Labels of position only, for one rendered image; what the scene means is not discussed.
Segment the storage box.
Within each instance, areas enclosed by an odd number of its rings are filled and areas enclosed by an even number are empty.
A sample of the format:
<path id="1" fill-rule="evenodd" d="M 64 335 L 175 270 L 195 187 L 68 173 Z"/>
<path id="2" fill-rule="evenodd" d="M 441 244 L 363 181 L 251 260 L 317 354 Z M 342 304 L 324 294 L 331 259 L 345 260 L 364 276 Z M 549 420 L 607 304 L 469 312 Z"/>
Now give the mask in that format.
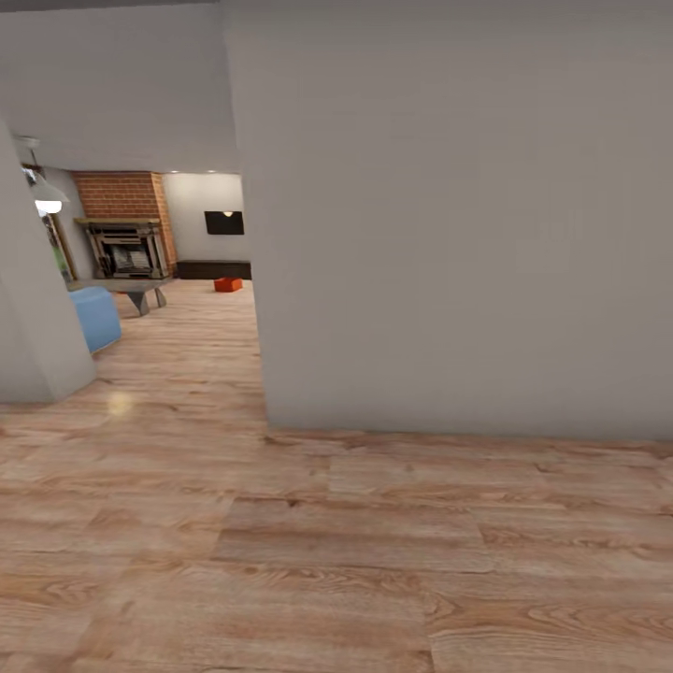
<path id="1" fill-rule="evenodd" d="M 214 279 L 214 289 L 216 292 L 229 292 L 233 293 L 234 291 L 237 291 L 242 287 L 242 279 L 241 278 L 220 278 L 220 279 Z"/>

